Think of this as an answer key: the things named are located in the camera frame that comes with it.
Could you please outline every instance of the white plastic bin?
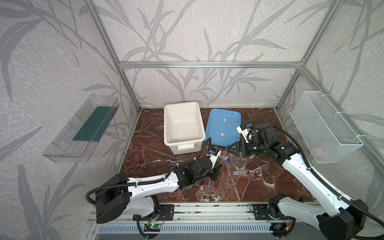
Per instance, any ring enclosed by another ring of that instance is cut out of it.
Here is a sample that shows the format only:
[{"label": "white plastic bin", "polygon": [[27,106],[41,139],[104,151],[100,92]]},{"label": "white plastic bin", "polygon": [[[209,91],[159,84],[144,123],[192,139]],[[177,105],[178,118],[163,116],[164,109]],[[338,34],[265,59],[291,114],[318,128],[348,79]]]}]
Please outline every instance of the white plastic bin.
[{"label": "white plastic bin", "polygon": [[197,102],[164,107],[164,143],[173,154],[198,152],[204,139],[203,119]]}]

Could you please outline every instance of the red marble tabletop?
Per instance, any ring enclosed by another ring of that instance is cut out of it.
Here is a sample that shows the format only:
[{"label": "red marble tabletop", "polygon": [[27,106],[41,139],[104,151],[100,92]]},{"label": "red marble tabletop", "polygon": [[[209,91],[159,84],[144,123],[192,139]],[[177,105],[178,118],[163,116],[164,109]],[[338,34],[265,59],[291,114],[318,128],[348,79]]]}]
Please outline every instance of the red marble tabletop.
[{"label": "red marble tabletop", "polygon": [[[272,108],[224,108],[239,112],[242,123],[257,125],[270,123],[280,126]],[[201,108],[204,128],[207,126],[211,108]],[[278,133],[280,141],[286,141]],[[160,202],[260,202],[268,201],[277,194],[285,194],[295,200],[303,196],[305,201],[313,201],[308,190],[287,170],[266,156],[235,157],[219,147],[223,163],[216,181],[207,178],[201,187],[158,194]],[[176,163],[191,161],[198,152],[173,155],[164,144],[164,110],[143,109],[136,125],[132,141],[120,172],[128,177],[149,177],[167,173]],[[227,185],[226,159],[230,161],[230,181]],[[246,171],[245,175],[234,175],[235,171]]]}]

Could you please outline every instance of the white wire mesh basket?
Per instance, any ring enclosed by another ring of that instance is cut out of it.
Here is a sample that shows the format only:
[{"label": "white wire mesh basket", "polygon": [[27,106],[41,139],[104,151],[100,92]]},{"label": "white wire mesh basket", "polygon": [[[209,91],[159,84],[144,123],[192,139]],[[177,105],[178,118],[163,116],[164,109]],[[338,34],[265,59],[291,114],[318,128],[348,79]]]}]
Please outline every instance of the white wire mesh basket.
[{"label": "white wire mesh basket", "polygon": [[291,117],[317,163],[338,162],[363,146],[340,112],[319,91],[304,91]]}]

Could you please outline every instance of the robotic arm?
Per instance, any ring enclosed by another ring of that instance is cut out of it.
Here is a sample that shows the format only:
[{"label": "robotic arm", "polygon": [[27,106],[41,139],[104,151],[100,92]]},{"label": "robotic arm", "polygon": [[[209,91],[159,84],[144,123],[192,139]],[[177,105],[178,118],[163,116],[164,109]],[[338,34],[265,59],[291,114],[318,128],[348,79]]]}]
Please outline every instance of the robotic arm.
[{"label": "robotic arm", "polygon": [[[116,174],[101,187],[86,194],[86,200],[96,205],[96,223],[106,223],[126,214],[156,217],[160,213],[160,205],[154,194],[175,192],[191,188],[196,182],[206,177],[216,181],[222,164],[217,162],[221,151],[212,147],[205,157],[201,157],[207,143],[193,161],[171,168],[167,174],[127,178],[125,173]],[[90,198],[96,193],[96,199]]]},{"label": "robotic arm", "polygon": [[[352,200],[314,169],[304,154],[300,154],[303,153],[303,150],[294,138],[279,127],[270,124],[259,124],[255,127],[248,124],[246,126],[249,130],[243,129],[243,127],[241,131],[245,141],[233,143],[227,148],[227,151],[235,156],[239,156],[240,152],[244,156],[266,154],[292,173],[322,206],[314,208],[280,194],[269,201],[268,211],[271,217],[276,219],[283,215],[294,217],[319,229],[329,240],[370,239],[356,236],[362,230],[366,216],[376,218],[368,213],[368,206],[360,199]],[[274,128],[290,137],[299,149],[290,142],[279,142]],[[248,136],[249,132],[256,132],[259,141],[249,141],[245,136],[245,134]]]}]

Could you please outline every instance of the transparent wall-mounted bin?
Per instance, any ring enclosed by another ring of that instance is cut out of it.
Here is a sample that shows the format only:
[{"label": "transparent wall-mounted bin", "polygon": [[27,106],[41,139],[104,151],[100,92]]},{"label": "transparent wall-mounted bin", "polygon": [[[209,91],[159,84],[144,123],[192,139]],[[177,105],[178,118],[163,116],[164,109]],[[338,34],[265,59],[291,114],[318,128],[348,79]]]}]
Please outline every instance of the transparent wall-mounted bin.
[{"label": "transparent wall-mounted bin", "polygon": [[305,91],[291,112],[317,163],[338,162],[363,146],[359,136],[319,91]]},{"label": "transparent wall-mounted bin", "polygon": [[116,97],[91,94],[43,156],[53,162],[88,162],[119,106]]}]

